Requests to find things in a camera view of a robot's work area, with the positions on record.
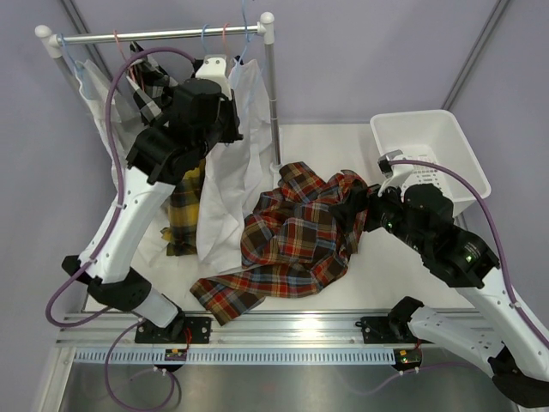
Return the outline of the red brown plaid shirt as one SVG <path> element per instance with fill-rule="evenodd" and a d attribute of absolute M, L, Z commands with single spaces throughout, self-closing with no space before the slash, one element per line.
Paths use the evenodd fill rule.
<path fill-rule="evenodd" d="M 348 270 L 367 213 L 359 212 L 344 230 L 330 207 L 344 203 L 353 189 L 366 188 L 354 171 L 323 180 L 304 162 L 280 169 L 275 189 L 259 197 L 244 219 L 237 273 L 197 280 L 190 293 L 224 325 L 267 298 L 299 299 L 319 294 Z"/>

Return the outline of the yellow black plaid shirt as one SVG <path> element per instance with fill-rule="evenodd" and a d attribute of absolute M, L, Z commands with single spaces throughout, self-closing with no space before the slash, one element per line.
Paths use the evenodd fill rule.
<path fill-rule="evenodd" d="M 167 205 L 168 227 L 162 233 L 167 242 L 166 255 L 179 257 L 196 254 L 196 231 L 206 161 L 185 173 L 170 195 Z"/>

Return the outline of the light blue wire hanger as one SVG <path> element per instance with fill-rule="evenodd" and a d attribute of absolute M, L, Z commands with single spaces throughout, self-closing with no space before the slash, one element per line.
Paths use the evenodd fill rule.
<path fill-rule="evenodd" d="M 241 2 L 244 23 L 244 47 L 233 58 L 229 82 L 234 91 L 238 117 L 241 125 L 251 120 L 269 122 L 268 92 L 263 79 L 264 64 L 250 58 L 249 49 L 258 34 L 252 33 L 246 15 L 247 1 Z"/>

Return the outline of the blue hanger of yellow shirt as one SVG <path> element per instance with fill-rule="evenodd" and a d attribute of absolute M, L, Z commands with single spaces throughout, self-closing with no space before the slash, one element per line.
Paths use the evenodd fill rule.
<path fill-rule="evenodd" d="M 208 48 L 208 43 L 206 41 L 206 38 L 207 38 L 207 31 L 209 29 L 209 24 L 204 24 L 202 26 L 202 31 L 201 31 L 201 44 L 202 44 L 202 49 L 203 49 L 203 53 L 204 53 L 204 56 L 207 56 L 209 54 L 209 48 Z"/>

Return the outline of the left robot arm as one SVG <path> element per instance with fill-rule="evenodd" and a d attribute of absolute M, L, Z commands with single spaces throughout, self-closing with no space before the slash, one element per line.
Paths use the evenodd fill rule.
<path fill-rule="evenodd" d="M 184 175 L 198 167 L 219 142 L 241 139 L 230 82 L 190 78 L 175 87 L 172 103 L 138 134 L 126 158 L 115 200 L 101 229 L 80 255 L 67 256 L 64 270 L 87 285 L 103 306 L 144 318 L 162 342 L 184 333 L 184 311 L 131 266 L 143 235 Z"/>

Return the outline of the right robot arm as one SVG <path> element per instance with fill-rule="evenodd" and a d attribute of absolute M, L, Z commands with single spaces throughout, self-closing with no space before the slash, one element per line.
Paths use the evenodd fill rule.
<path fill-rule="evenodd" d="M 548 404 L 547 331 L 536 336 L 519 315 L 526 306 L 505 291 L 503 264 L 478 235 L 454 223 L 453 203 L 434 185 L 406 191 L 353 184 L 344 202 L 330 207 L 346 232 L 385 229 L 420 256 L 431 275 L 468 300 L 491 326 L 476 332 L 406 296 L 389 312 L 390 335 L 399 341 L 428 341 L 484 372 L 497 389 L 524 408 Z"/>

